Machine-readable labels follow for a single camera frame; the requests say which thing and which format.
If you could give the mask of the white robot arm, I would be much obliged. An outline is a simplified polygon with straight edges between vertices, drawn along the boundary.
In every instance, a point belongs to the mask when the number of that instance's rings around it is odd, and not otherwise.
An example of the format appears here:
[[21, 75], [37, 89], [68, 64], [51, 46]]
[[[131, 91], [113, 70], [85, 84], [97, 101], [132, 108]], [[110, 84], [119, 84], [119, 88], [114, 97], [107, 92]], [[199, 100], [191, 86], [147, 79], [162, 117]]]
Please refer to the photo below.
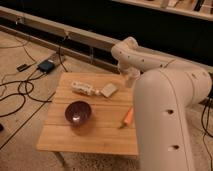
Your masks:
[[210, 93], [208, 71], [190, 61], [138, 50], [128, 37], [111, 48], [122, 74], [141, 73], [133, 91], [140, 171], [195, 171], [186, 108]]

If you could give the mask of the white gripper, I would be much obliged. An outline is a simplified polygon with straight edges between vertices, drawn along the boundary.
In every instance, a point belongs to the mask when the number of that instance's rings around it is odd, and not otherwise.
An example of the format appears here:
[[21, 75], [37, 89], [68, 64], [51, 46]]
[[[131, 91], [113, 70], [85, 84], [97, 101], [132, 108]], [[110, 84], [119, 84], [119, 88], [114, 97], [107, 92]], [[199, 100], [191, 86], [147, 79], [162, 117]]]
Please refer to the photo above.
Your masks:
[[140, 71], [135, 68], [128, 68], [123, 71], [123, 76], [125, 79], [125, 86], [131, 88], [135, 81], [139, 78]]

